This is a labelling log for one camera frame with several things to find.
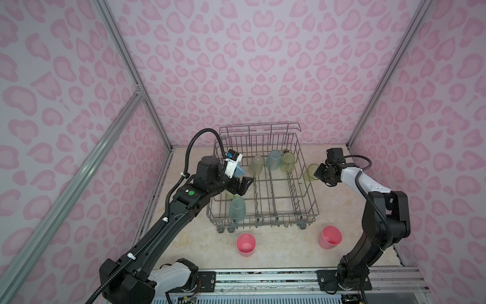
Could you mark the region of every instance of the dish rack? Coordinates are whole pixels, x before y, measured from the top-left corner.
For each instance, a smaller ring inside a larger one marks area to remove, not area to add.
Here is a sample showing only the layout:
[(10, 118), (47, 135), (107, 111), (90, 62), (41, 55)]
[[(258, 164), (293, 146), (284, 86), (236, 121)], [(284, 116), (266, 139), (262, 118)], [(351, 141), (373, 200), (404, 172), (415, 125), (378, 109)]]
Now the dish rack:
[[(237, 228), (280, 226), (296, 224), (306, 229), (319, 215), (314, 190), (310, 182), (303, 178), (307, 172), (302, 150), (297, 138), (299, 123), (268, 123), (252, 125), (231, 125), (219, 128), (225, 151), (233, 149), (243, 154), (240, 166), (247, 172), (251, 160), (259, 155), (266, 157), (272, 150), (281, 153), (288, 150), (295, 156), (295, 168), (285, 173), (280, 169), (268, 171), (263, 168), (259, 176), (242, 196), (246, 203), (246, 217), (231, 221), (229, 207), (233, 196), (227, 191), (214, 196), (206, 214), (219, 233), (225, 229), (234, 232)], [(214, 142), (213, 155), (223, 161), (218, 142)]]

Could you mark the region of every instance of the vent grille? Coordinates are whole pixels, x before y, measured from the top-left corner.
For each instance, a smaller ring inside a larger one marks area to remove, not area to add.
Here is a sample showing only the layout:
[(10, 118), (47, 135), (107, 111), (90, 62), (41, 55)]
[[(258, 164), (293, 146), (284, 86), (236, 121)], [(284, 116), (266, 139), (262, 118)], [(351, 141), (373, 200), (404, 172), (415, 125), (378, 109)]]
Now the vent grille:
[[(178, 296), (172, 296), (177, 303)], [(158, 297), (152, 304), (168, 304)], [(343, 304), (340, 295), (200, 295), (195, 304)]]

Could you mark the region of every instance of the upside-down cup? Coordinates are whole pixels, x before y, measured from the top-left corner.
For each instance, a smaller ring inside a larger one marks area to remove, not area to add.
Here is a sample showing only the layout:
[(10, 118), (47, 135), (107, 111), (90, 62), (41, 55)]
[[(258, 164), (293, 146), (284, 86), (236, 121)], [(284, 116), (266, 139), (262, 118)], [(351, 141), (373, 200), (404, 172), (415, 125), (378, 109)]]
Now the upside-down cup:
[(256, 246), (257, 240), (251, 233), (242, 233), (236, 239), (236, 248), (238, 248), (238, 252), (244, 257), (251, 256)]
[(343, 241), (343, 235), (339, 229), (329, 225), (324, 227), (317, 241), (322, 249), (332, 249)]

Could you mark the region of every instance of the pink leopard print wall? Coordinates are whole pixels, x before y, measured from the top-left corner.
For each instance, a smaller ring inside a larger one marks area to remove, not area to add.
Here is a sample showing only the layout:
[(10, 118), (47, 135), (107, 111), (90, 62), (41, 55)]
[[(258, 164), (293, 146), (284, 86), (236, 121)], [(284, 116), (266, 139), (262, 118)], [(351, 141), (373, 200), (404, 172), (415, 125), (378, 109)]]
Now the pink leopard print wall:
[(182, 145), (205, 127), (272, 121), (302, 122), (304, 143), (346, 142), (419, 3), (108, 2)]
[(129, 249), (165, 154), (140, 105), (12, 303), (84, 303)]
[(134, 87), (89, 0), (0, 4), (0, 276)]
[(440, 0), (354, 153), (407, 193), (399, 248), (438, 304), (486, 303), (486, 3)]

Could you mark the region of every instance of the mounting plate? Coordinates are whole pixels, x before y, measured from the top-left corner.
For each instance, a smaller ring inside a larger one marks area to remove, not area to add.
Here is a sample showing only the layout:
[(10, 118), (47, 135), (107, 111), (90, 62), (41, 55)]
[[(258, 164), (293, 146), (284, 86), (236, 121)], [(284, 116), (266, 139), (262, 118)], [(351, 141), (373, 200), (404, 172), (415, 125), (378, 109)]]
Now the mounting plate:
[[(335, 270), (317, 270), (317, 281), (319, 283), (319, 287), (321, 291), (331, 291), (334, 292), (336, 290), (336, 271)], [(369, 277), (366, 277), (367, 280), (364, 282), (364, 289), (365, 290), (372, 290), (373, 287), (371, 286), (371, 282)], [(338, 291), (344, 291), (339, 286), (337, 288)], [(358, 290), (358, 287), (353, 287), (352, 290)]]
[[(216, 272), (214, 271), (200, 271), (197, 273), (196, 281), (201, 281), (201, 289), (199, 292), (214, 292), (216, 284)], [(169, 290), (170, 293), (185, 292), (181, 288), (174, 288)]]

